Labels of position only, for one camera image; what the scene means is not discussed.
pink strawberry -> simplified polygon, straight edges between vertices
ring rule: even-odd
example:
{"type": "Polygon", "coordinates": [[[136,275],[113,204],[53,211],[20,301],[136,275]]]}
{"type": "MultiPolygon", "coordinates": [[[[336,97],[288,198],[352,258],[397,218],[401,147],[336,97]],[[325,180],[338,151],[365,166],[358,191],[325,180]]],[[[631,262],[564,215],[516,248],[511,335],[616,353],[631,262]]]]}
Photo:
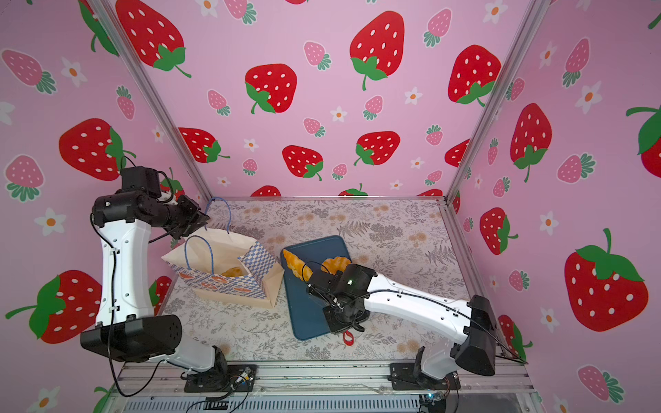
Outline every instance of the pink strawberry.
{"type": "Polygon", "coordinates": [[[39,93],[53,94],[55,79],[47,71],[42,71],[36,59],[16,50],[3,49],[2,60],[16,78],[30,87],[36,87],[39,93]]]}
{"type": "Polygon", "coordinates": [[[363,116],[367,120],[376,119],[376,116],[383,110],[383,98],[379,95],[374,96],[365,102],[365,110],[363,116]]]}
{"type": "Polygon", "coordinates": [[[450,29],[450,20],[452,19],[452,10],[443,9],[429,19],[427,23],[427,32],[424,33],[424,43],[428,48],[433,48],[441,42],[441,37],[447,34],[450,29]]]}
{"type": "Polygon", "coordinates": [[[624,401],[624,389],[619,382],[607,371],[603,373],[593,365],[585,365],[576,372],[580,382],[601,401],[607,402],[610,398],[613,403],[624,401]]]}
{"type": "Polygon", "coordinates": [[[326,53],[324,46],[319,43],[306,42],[303,51],[305,51],[307,62],[312,66],[317,66],[319,70],[330,69],[331,57],[326,53]]]}
{"type": "Polygon", "coordinates": [[[594,165],[597,162],[593,160],[592,155],[584,153],[572,155],[558,168],[558,179],[568,184],[575,184],[579,179],[587,179],[594,172],[594,165]]]}
{"type": "Polygon", "coordinates": [[[489,162],[489,165],[493,165],[496,162],[496,157],[498,156],[498,140],[496,138],[491,139],[489,143],[489,152],[486,153],[486,159],[489,162]]]}
{"type": "Polygon", "coordinates": [[[120,110],[124,114],[124,117],[128,120],[133,119],[136,114],[136,106],[131,100],[131,94],[128,92],[128,89],[124,86],[117,88],[117,105],[120,107],[120,110]]]}
{"type": "Polygon", "coordinates": [[[9,181],[6,188],[15,200],[34,201],[41,195],[37,188],[44,184],[44,174],[28,155],[15,157],[5,168],[5,176],[9,181]]]}
{"type": "Polygon", "coordinates": [[[227,99],[223,97],[222,94],[216,92],[213,89],[209,89],[207,92],[207,98],[209,99],[209,106],[215,109],[215,112],[220,116],[229,115],[229,106],[227,105],[227,99]]]}
{"type": "Polygon", "coordinates": [[[243,172],[248,176],[252,176],[257,173],[257,162],[254,159],[246,159],[243,163],[243,172]]]}
{"type": "Polygon", "coordinates": [[[346,165],[343,163],[340,163],[336,167],[332,169],[332,177],[335,180],[340,180],[344,178],[344,175],[346,175],[346,165]]]}
{"type": "Polygon", "coordinates": [[[563,86],[569,87],[576,83],[580,77],[580,71],[585,68],[590,59],[590,39],[587,37],[578,41],[574,50],[564,64],[566,72],[563,75],[563,86]]]}
{"type": "Polygon", "coordinates": [[[443,139],[441,127],[439,125],[431,125],[429,129],[427,129],[427,142],[431,146],[438,146],[438,144],[441,143],[441,139],[443,139]]]}
{"type": "Polygon", "coordinates": [[[441,180],[441,176],[443,176],[443,171],[435,170],[434,172],[427,175],[427,179],[424,181],[424,184],[428,186],[434,185],[441,180]]]}
{"type": "Polygon", "coordinates": [[[326,134],[326,129],[324,129],[321,123],[316,119],[311,119],[311,118],[303,119],[303,126],[305,126],[305,130],[310,135],[314,135],[316,137],[322,137],[326,134]]]}

patterned table surface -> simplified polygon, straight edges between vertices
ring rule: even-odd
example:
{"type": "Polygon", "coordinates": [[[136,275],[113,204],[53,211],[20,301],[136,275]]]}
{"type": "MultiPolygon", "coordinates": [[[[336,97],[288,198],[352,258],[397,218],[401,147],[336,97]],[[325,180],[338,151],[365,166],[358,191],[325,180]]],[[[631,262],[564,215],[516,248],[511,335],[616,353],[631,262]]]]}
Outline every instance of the patterned table surface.
{"type": "MultiPolygon", "coordinates": [[[[230,201],[236,233],[259,240],[274,256],[288,246],[340,235],[358,264],[405,285],[467,299],[468,292],[435,200],[230,201]]],[[[215,201],[212,227],[225,227],[224,202],[215,201]]],[[[178,280],[163,314],[176,314],[184,332],[220,347],[228,360],[411,359],[440,336],[427,328],[374,313],[354,333],[353,346],[341,335],[307,341],[292,333],[287,295],[280,288],[275,309],[205,301],[178,280]]]]}

strawberry illustration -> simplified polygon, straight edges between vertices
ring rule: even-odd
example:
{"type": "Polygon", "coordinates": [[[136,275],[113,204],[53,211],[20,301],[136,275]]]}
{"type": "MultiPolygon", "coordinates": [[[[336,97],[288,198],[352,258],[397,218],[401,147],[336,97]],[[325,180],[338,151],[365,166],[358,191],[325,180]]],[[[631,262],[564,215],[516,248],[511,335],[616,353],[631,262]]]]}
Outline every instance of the strawberry illustration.
{"type": "Polygon", "coordinates": [[[496,181],[494,185],[494,196],[502,198],[505,195],[505,192],[510,190],[510,179],[507,176],[503,176],[501,179],[496,181]]]}
{"type": "Polygon", "coordinates": [[[429,19],[427,31],[423,35],[424,43],[428,48],[433,48],[441,42],[441,37],[450,30],[450,21],[452,20],[452,10],[443,9],[429,19]]]}
{"type": "Polygon", "coordinates": [[[209,100],[209,106],[215,109],[215,112],[220,116],[228,116],[229,106],[227,105],[227,99],[223,97],[222,94],[216,92],[213,89],[209,89],[207,92],[207,99],[209,100]]]}
{"type": "Polygon", "coordinates": [[[602,373],[597,367],[588,364],[578,369],[576,374],[580,382],[602,402],[610,399],[619,404],[624,401],[624,389],[607,371],[602,373]]]}
{"type": "Polygon", "coordinates": [[[441,127],[439,125],[431,125],[429,129],[427,129],[427,137],[425,138],[427,143],[431,146],[438,146],[441,143],[441,139],[443,139],[441,127]]]}
{"type": "Polygon", "coordinates": [[[502,208],[493,208],[480,218],[480,233],[489,250],[494,255],[502,254],[510,239],[516,239],[518,234],[510,236],[510,220],[502,208]]]}
{"type": "Polygon", "coordinates": [[[100,180],[116,180],[126,167],[122,138],[101,119],[88,119],[59,137],[59,154],[73,168],[100,180]]]}
{"type": "Polygon", "coordinates": [[[446,163],[448,165],[452,165],[453,167],[459,168],[459,163],[461,163],[463,154],[466,153],[466,148],[468,148],[469,142],[470,139],[466,139],[459,145],[450,148],[450,150],[446,152],[446,163]]]}
{"type": "Polygon", "coordinates": [[[579,179],[587,179],[594,172],[597,162],[592,155],[584,153],[580,157],[572,155],[558,168],[558,179],[568,184],[575,184],[579,179]]]}
{"type": "Polygon", "coordinates": [[[296,73],[291,67],[275,63],[255,66],[246,73],[246,91],[255,106],[265,112],[282,113],[292,105],[296,91],[296,73]]]}
{"type": "Polygon", "coordinates": [[[542,109],[536,104],[527,105],[516,121],[510,158],[519,169],[528,169],[524,182],[530,177],[530,166],[538,164],[551,144],[553,131],[551,123],[542,109]]]}
{"type": "Polygon", "coordinates": [[[34,201],[44,184],[44,174],[37,161],[28,155],[18,155],[5,168],[5,177],[9,181],[6,189],[17,201],[34,201]]]}
{"type": "Polygon", "coordinates": [[[247,0],[225,0],[229,14],[235,19],[241,19],[243,24],[252,24],[257,21],[257,10],[247,0]]]}
{"type": "Polygon", "coordinates": [[[281,196],[280,190],[273,185],[264,185],[257,191],[253,192],[251,196],[281,196]]]}
{"type": "Polygon", "coordinates": [[[512,288],[519,292],[528,289],[530,286],[530,279],[528,278],[528,274],[519,270],[514,270],[510,274],[509,281],[512,288]]]}
{"type": "Polygon", "coordinates": [[[482,46],[465,48],[455,60],[447,96],[454,103],[469,104],[474,100],[484,106],[480,98],[489,94],[500,73],[500,60],[482,46]]]}
{"type": "Polygon", "coordinates": [[[229,159],[220,155],[220,143],[209,132],[194,128],[179,128],[179,132],[184,137],[188,150],[199,163],[215,162],[218,157],[229,159]]]}
{"type": "Polygon", "coordinates": [[[374,120],[376,116],[383,110],[383,97],[376,95],[365,102],[365,110],[363,110],[363,117],[367,120],[374,120]]]}
{"type": "Polygon", "coordinates": [[[128,89],[124,86],[117,88],[117,106],[120,107],[120,110],[124,114],[124,117],[128,120],[133,119],[136,114],[136,106],[131,100],[131,94],[128,92],[128,89]]]}
{"type": "Polygon", "coordinates": [[[319,43],[306,42],[303,46],[305,58],[312,66],[317,66],[319,70],[326,70],[331,68],[331,56],[326,53],[324,46],[319,43]]]}
{"type": "Polygon", "coordinates": [[[427,175],[427,179],[424,181],[424,184],[427,186],[434,185],[435,183],[441,180],[441,176],[443,176],[443,171],[435,170],[434,172],[427,175]]]}
{"type": "Polygon", "coordinates": [[[358,138],[356,154],[359,156],[354,162],[363,161],[366,165],[380,165],[390,159],[399,146],[401,139],[392,131],[371,132],[358,138]]]}
{"type": "Polygon", "coordinates": [[[332,169],[333,179],[340,180],[344,178],[344,175],[346,175],[346,165],[344,163],[340,163],[332,169]]]}
{"type": "Polygon", "coordinates": [[[569,303],[578,322],[606,331],[633,318],[647,306],[644,280],[631,261],[611,254],[611,231],[605,228],[608,250],[588,245],[564,264],[569,303]]]}
{"type": "Polygon", "coordinates": [[[385,11],[358,32],[351,41],[349,56],[354,69],[363,77],[363,90],[369,77],[378,81],[392,75],[404,55],[404,19],[385,11]]]}
{"type": "Polygon", "coordinates": [[[489,143],[489,151],[486,153],[486,159],[489,162],[489,165],[493,165],[496,162],[496,157],[498,156],[498,140],[496,138],[491,139],[489,143]]]}
{"type": "Polygon", "coordinates": [[[324,159],[321,154],[312,149],[289,145],[282,150],[282,158],[287,164],[287,169],[299,178],[312,178],[319,174],[324,167],[324,159]]]}
{"type": "Polygon", "coordinates": [[[661,178],[661,106],[659,109],[631,108],[627,111],[627,116],[638,112],[654,113],[638,133],[638,154],[645,169],[661,178]]]}
{"type": "Polygon", "coordinates": [[[305,126],[305,130],[310,135],[314,135],[316,137],[322,137],[326,134],[326,129],[324,129],[320,121],[316,119],[311,119],[311,118],[303,119],[303,126],[305,126]]]}
{"type": "Polygon", "coordinates": [[[184,38],[179,30],[156,10],[140,0],[117,0],[115,11],[137,56],[147,66],[170,71],[186,60],[184,38]]]}
{"type": "Polygon", "coordinates": [[[524,348],[532,347],[533,342],[529,341],[528,344],[524,345],[523,336],[510,316],[501,315],[498,317],[498,323],[500,323],[500,329],[503,335],[505,335],[505,341],[507,341],[509,349],[521,357],[522,360],[526,361],[524,348]]]}
{"type": "Polygon", "coordinates": [[[505,92],[505,99],[511,100],[512,102],[519,97],[521,92],[524,91],[525,81],[520,77],[514,79],[514,82],[510,83],[505,92]]]}
{"type": "Polygon", "coordinates": [[[55,79],[47,71],[42,71],[41,65],[28,54],[11,49],[2,49],[2,60],[11,70],[11,73],[29,87],[34,87],[39,93],[53,94],[55,79]]]}
{"type": "Polygon", "coordinates": [[[563,86],[569,87],[580,78],[580,71],[585,68],[590,59],[590,39],[587,37],[576,43],[571,54],[564,64],[563,86]]]}
{"type": "Polygon", "coordinates": [[[5,318],[34,309],[30,329],[44,343],[57,344],[94,325],[100,300],[101,284],[82,271],[69,270],[39,290],[36,305],[9,311],[5,318]]]}

white flower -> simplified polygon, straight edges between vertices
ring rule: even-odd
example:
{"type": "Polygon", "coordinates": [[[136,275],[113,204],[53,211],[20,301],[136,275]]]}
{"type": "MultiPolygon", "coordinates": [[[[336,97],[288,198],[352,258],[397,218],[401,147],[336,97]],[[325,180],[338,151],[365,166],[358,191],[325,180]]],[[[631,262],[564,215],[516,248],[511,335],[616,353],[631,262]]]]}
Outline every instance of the white flower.
{"type": "Polygon", "coordinates": [[[418,92],[417,87],[414,87],[411,92],[404,92],[404,96],[407,97],[407,99],[404,101],[404,104],[418,104],[418,99],[422,97],[422,93],[418,92]]]}
{"type": "Polygon", "coordinates": [[[549,211],[549,213],[546,215],[540,215],[539,219],[541,220],[539,230],[546,231],[549,233],[549,235],[553,235],[553,229],[559,224],[558,221],[553,219],[553,211],[549,211]]]}
{"type": "Polygon", "coordinates": [[[44,413],[45,411],[52,409],[58,405],[58,393],[59,386],[51,391],[46,389],[39,390],[38,400],[32,403],[32,405],[25,411],[28,413],[44,413]]]}
{"type": "Polygon", "coordinates": [[[336,120],[339,120],[340,122],[344,122],[344,117],[346,116],[346,112],[343,112],[340,106],[338,106],[336,110],[331,110],[330,114],[332,115],[333,122],[335,122],[336,120]]]}
{"type": "Polygon", "coordinates": [[[546,46],[546,48],[539,54],[539,68],[541,69],[544,66],[551,65],[551,56],[558,50],[558,46],[554,46],[551,42],[546,46]]]}
{"type": "Polygon", "coordinates": [[[218,14],[215,12],[215,7],[218,6],[218,0],[195,0],[195,3],[200,5],[202,16],[211,15],[218,17],[218,14]]]}
{"type": "Polygon", "coordinates": [[[576,101],[576,107],[583,107],[583,114],[587,114],[590,107],[602,101],[602,96],[597,93],[602,86],[602,81],[598,81],[593,87],[583,86],[580,90],[581,98],[576,101]]]}
{"type": "Polygon", "coordinates": [[[255,149],[259,148],[259,145],[254,142],[254,139],[244,139],[243,143],[245,143],[243,147],[250,149],[250,152],[254,152],[255,149]]]}
{"type": "Polygon", "coordinates": [[[545,324],[549,328],[549,331],[553,332],[554,327],[560,325],[560,322],[553,316],[553,309],[545,310],[541,307],[539,309],[541,310],[541,319],[539,322],[545,324]]]}
{"type": "Polygon", "coordinates": [[[507,5],[502,4],[502,0],[496,0],[493,3],[487,3],[485,5],[486,14],[482,19],[482,23],[492,21],[494,24],[500,19],[500,15],[507,11],[507,5]]]}
{"type": "Polygon", "coordinates": [[[8,102],[0,102],[0,122],[11,126],[9,113],[14,110],[14,105],[8,102]]]}
{"type": "Polygon", "coordinates": [[[81,64],[78,63],[77,61],[74,63],[71,63],[66,59],[66,57],[62,58],[62,64],[64,64],[64,69],[62,69],[62,76],[64,77],[69,77],[71,81],[73,82],[73,85],[76,87],[79,87],[81,85],[81,82],[87,82],[87,78],[81,72],[81,64]]]}
{"type": "Polygon", "coordinates": [[[35,218],[34,222],[44,227],[42,232],[44,236],[46,236],[53,231],[63,233],[64,227],[62,226],[62,223],[65,219],[67,219],[66,215],[56,215],[53,209],[48,208],[46,210],[46,216],[35,218]]]}
{"type": "Polygon", "coordinates": [[[413,168],[420,169],[420,167],[422,166],[423,163],[424,163],[424,161],[421,161],[420,157],[418,157],[417,159],[414,159],[413,161],[411,161],[411,169],[413,169],[413,168]]]}

pink wallpaper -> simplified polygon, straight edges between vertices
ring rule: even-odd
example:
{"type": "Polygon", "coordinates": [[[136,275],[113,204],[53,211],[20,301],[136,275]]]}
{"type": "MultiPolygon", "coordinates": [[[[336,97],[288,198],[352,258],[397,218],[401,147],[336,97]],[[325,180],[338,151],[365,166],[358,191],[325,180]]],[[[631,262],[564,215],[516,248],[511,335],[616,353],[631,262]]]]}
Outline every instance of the pink wallpaper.
{"type": "Polygon", "coordinates": [[[527,4],[118,0],[116,11],[215,194],[415,196],[447,192],[527,4]]]}
{"type": "Polygon", "coordinates": [[[661,5],[622,4],[549,7],[460,189],[547,412],[658,411],[661,5]]]}
{"type": "MultiPolygon", "coordinates": [[[[0,405],[97,412],[112,382],[108,361],[78,338],[94,323],[100,297],[92,204],[119,188],[124,155],[168,173],[172,167],[184,190],[196,190],[85,4],[30,3],[12,1],[0,15],[0,357],[11,375],[0,405]]],[[[169,247],[167,239],[150,245],[149,283],[171,276],[159,258],[169,247]]]]}

